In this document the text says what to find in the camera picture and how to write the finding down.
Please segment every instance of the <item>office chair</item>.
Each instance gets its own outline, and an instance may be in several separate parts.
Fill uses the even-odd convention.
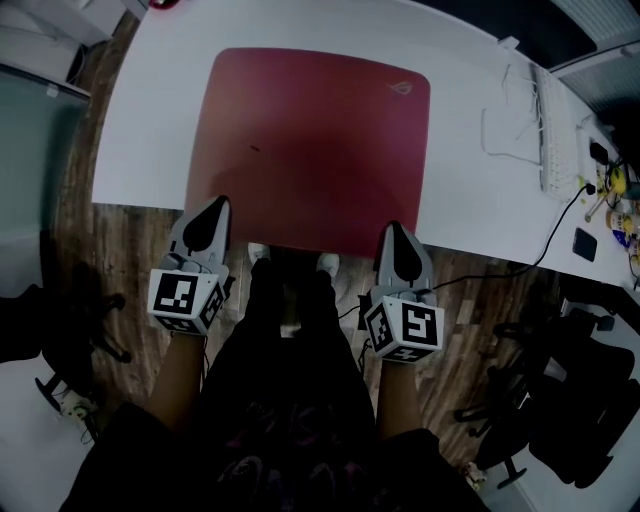
[[[633,353],[590,337],[595,326],[612,327],[612,319],[574,311],[531,334],[514,324],[496,326],[497,335],[514,337],[523,351],[512,365],[489,373],[485,409],[455,413],[459,421],[481,419],[483,413],[487,418],[470,435],[487,431],[476,460],[479,469],[506,463],[509,478],[499,488],[524,474],[511,457],[527,445],[564,483],[591,485],[640,407],[640,386],[629,381]],[[505,387],[492,390],[500,385]]]
[[[110,336],[103,326],[107,313],[122,309],[124,304],[121,295],[102,296],[97,273],[85,263],[73,269],[71,290],[67,294],[32,285],[20,297],[0,298],[0,322],[28,326],[20,329],[19,336],[12,333],[11,338],[3,340],[0,363],[33,359],[42,352],[55,373],[46,384],[36,378],[36,385],[49,404],[59,411],[52,392],[60,382],[64,381],[80,396],[91,394],[91,353],[95,348],[121,363],[131,361],[128,352],[117,350],[107,341]]]

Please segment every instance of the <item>wooden floor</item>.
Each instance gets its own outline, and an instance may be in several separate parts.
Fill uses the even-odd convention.
[[[123,311],[109,317],[108,328],[132,353],[132,363],[116,363],[102,352],[93,356],[108,411],[125,400],[143,404],[159,371],[169,338],[151,326],[145,313],[149,271],[159,262],[170,228],[180,216],[180,212],[171,210],[91,203],[102,124],[136,28],[137,21],[125,16],[114,39],[93,49],[87,59],[78,85],[91,93],[91,103],[69,158],[53,233],[63,283],[73,265],[85,261],[101,275],[106,293],[120,292],[127,301]],[[131,115],[136,115],[135,105],[131,106]],[[207,349],[210,360],[242,318],[246,306],[250,264],[245,251],[245,245],[233,243],[228,255],[231,274],[238,280],[212,328]],[[508,270],[504,261],[436,248],[430,251],[436,284],[468,273],[499,274]],[[338,311],[355,306],[358,295],[370,288],[374,279],[371,267],[371,261],[342,257],[336,282]],[[553,273],[536,269],[517,279],[472,280],[438,292],[439,305],[446,311],[445,350],[419,365],[417,386],[424,425],[440,437],[441,451],[453,465],[472,460],[478,446],[478,441],[466,434],[469,425],[454,422],[453,410],[479,400],[486,385],[486,369],[504,364],[516,350],[509,342],[497,342],[492,335],[494,325],[520,317],[534,283],[539,283],[551,302],[555,281]],[[357,318],[354,312],[342,320],[356,357],[365,339],[365,333],[356,330]],[[365,380],[374,403],[379,376],[380,364],[369,354]]]

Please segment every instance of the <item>white desk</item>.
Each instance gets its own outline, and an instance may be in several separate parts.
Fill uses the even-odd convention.
[[[202,98],[215,57],[231,47],[324,51],[417,71],[431,83],[429,143],[416,234],[426,244],[532,263],[564,205],[540,191],[529,63],[459,20],[391,0],[191,0],[143,20],[116,82],[96,163],[93,201],[182,209]],[[511,65],[506,86],[503,79]],[[576,124],[591,112],[572,95]],[[612,154],[587,123],[585,130]],[[584,145],[585,162],[588,142]],[[595,179],[595,167],[585,165]],[[631,287],[626,252],[601,208],[576,203],[542,266]],[[596,261],[571,251],[576,226],[598,239]]]

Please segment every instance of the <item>white sneaker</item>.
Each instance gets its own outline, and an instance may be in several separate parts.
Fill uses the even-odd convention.
[[[251,265],[255,265],[260,258],[271,259],[271,250],[268,245],[249,243],[249,259]]]
[[[323,252],[318,258],[318,263],[316,264],[316,272],[318,270],[324,270],[331,276],[331,279],[338,275],[339,268],[340,256],[337,254],[329,254],[328,252]]]

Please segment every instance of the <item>red mouse pad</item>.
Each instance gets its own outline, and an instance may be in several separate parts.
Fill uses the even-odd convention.
[[[226,195],[232,240],[374,257],[391,221],[415,231],[430,86],[321,52],[232,48],[200,113],[187,210]]]

